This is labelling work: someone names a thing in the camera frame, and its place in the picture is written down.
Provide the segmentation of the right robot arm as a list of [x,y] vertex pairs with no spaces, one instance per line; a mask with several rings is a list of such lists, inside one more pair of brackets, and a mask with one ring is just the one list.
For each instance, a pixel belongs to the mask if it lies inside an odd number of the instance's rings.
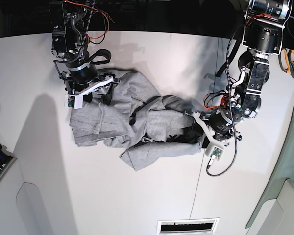
[[109,105],[118,84],[114,74],[99,74],[96,68],[110,62],[111,52],[100,49],[90,54],[88,51],[88,45],[94,42],[88,35],[92,16],[99,13],[103,17],[104,33],[99,37],[101,40],[105,39],[112,21],[96,4],[95,0],[52,0],[49,4],[53,27],[53,62],[56,67],[64,64],[67,68],[57,73],[66,86],[65,105],[74,109],[82,108],[85,102],[90,103],[93,95],[100,96],[101,101]]

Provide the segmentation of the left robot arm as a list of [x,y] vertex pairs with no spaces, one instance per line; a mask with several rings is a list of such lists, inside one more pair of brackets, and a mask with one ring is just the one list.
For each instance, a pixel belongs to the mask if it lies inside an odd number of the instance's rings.
[[270,55],[280,55],[283,31],[291,16],[290,0],[250,0],[244,22],[236,29],[242,33],[241,44],[247,50],[238,59],[240,77],[231,78],[229,65],[238,50],[226,53],[226,61],[217,72],[225,73],[224,90],[208,93],[202,102],[205,111],[193,113],[198,120],[192,124],[192,133],[199,136],[199,146],[207,148],[215,141],[228,145],[232,138],[241,139],[233,131],[236,124],[255,118],[261,106],[261,90],[270,76]]

